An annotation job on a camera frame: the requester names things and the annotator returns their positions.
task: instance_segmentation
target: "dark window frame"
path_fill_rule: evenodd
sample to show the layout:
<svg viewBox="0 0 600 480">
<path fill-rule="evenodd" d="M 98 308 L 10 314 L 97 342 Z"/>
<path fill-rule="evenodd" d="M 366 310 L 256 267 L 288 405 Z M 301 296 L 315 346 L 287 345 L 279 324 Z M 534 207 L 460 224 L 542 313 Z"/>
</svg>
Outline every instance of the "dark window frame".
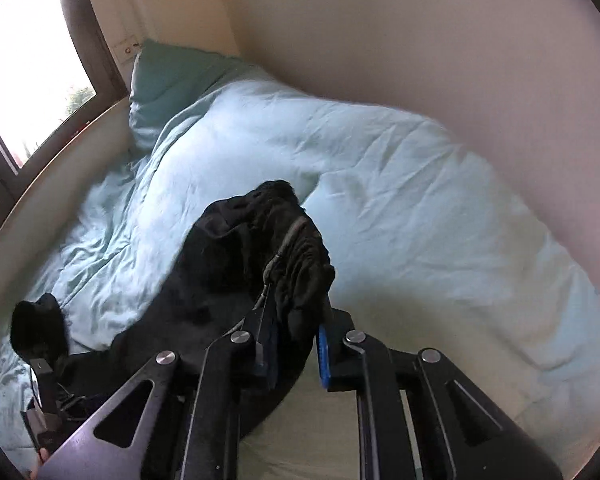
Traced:
<svg viewBox="0 0 600 480">
<path fill-rule="evenodd" d="M 31 154 L 22 168 L 0 138 L 0 227 L 33 180 L 84 127 L 128 95 L 91 0 L 60 0 L 78 58 L 96 95 L 70 115 Z"/>
</svg>

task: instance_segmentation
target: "bed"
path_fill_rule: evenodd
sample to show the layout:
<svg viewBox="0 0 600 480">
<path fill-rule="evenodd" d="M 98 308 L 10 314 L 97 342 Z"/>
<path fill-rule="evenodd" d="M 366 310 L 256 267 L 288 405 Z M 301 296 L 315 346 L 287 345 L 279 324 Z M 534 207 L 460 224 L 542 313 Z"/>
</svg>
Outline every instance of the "bed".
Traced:
<svg viewBox="0 0 600 480">
<path fill-rule="evenodd" d="M 51 292 L 72 352 L 105 348 L 156 293 L 215 200 L 289 181 L 336 268 L 335 308 L 403 351 L 439 348 L 571 479 L 600 444 L 600 295 L 490 165 L 435 121 L 314 98 L 239 59 L 147 41 L 132 142 L 0 298 L 0 445 L 34 459 L 27 368 L 8 341 L 20 299 Z M 354 397 L 317 360 L 241 444 L 242 478 L 358 476 Z"/>
</svg>

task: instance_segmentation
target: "blue gripper pad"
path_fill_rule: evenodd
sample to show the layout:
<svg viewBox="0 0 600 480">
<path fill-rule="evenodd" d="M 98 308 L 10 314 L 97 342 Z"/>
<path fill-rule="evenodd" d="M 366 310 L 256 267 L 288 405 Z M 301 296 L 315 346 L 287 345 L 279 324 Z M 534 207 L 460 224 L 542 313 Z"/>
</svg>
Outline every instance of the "blue gripper pad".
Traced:
<svg viewBox="0 0 600 480">
<path fill-rule="evenodd" d="M 329 343 L 324 325 L 318 329 L 318 366 L 320 367 L 320 382 L 325 389 L 331 384 L 331 371 L 329 369 Z"/>
</svg>

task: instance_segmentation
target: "silver bolt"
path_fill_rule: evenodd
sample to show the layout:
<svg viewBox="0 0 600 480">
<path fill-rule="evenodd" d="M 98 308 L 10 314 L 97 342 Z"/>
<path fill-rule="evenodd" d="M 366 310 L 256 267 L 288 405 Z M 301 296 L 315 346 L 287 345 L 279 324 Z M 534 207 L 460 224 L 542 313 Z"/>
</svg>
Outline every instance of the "silver bolt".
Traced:
<svg viewBox="0 0 600 480">
<path fill-rule="evenodd" d="M 176 354 L 171 350 L 163 350 L 156 357 L 155 360 L 159 365 L 170 365 L 176 359 Z"/>
<path fill-rule="evenodd" d="M 251 337 L 251 334 L 249 332 L 247 332 L 246 330 L 236 330 L 234 333 L 231 334 L 231 342 L 232 343 L 246 343 L 250 337 Z"/>
<path fill-rule="evenodd" d="M 362 330 L 349 330 L 345 339 L 349 343 L 362 343 L 366 339 L 366 334 Z"/>
<path fill-rule="evenodd" d="M 440 352 L 434 350 L 433 348 L 427 348 L 425 351 L 422 352 L 421 357 L 424 362 L 431 364 L 440 362 L 440 359 L 442 359 L 442 355 L 440 355 Z"/>
</svg>

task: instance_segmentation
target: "wall socket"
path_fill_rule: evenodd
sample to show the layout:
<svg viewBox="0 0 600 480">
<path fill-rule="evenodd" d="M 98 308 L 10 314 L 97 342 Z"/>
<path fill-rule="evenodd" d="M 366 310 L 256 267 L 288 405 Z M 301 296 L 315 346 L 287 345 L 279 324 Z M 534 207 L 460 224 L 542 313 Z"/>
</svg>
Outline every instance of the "wall socket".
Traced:
<svg viewBox="0 0 600 480">
<path fill-rule="evenodd" d="M 138 39 L 135 36 L 129 36 L 126 40 L 113 46 L 113 54 L 116 56 L 118 63 L 125 64 L 138 55 L 140 47 Z"/>
</svg>

